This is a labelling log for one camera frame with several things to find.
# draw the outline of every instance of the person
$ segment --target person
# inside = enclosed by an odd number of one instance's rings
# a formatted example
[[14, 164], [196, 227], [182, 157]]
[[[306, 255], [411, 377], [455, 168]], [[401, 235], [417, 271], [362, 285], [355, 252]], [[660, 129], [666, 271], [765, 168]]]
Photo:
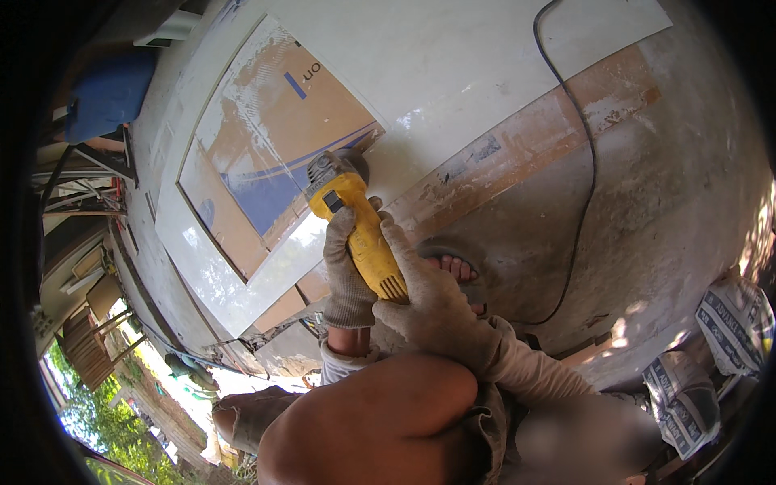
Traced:
[[[478, 319], [443, 269], [449, 259], [420, 258], [381, 218], [410, 304], [377, 301], [348, 255], [355, 217], [341, 208], [324, 245], [323, 385], [213, 408], [224, 439], [257, 455], [258, 483], [616, 483], [648, 464], [647, 413], [598, 396], [504, 319]], [[375, 318], [419, 352], [381, 359], [369, 340]]]

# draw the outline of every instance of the yellow angle grinder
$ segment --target yellow angle grinder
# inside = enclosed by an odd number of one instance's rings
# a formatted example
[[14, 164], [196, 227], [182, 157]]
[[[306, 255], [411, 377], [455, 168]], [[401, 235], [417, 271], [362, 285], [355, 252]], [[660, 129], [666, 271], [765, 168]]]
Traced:
[[355, 211], [348, 248], [369, 288], [381, 300], [408, 304], [407, 284], [380, 231], [380, 218], [366, 199], [369, 166], [361, 153], [353, 148], [325, 151], [307, 165], [307, 178], [310, 185], [304, 195], [316, 216], [331, 220], [343, 206]]

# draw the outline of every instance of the cement bag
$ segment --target cement bag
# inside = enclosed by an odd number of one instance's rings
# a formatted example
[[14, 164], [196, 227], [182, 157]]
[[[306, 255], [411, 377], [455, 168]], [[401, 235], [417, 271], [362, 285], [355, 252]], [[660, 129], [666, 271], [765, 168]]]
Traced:
[[663, 440], [684, 460], [719, 433], [719, 403], [706, 372], [684, 352], [666, 352], [642, 372]]
[[715, 282], [695, 319], [723, 375], [758, 377], [774, 333], [774, 313], [762, 289], [738, 275]]

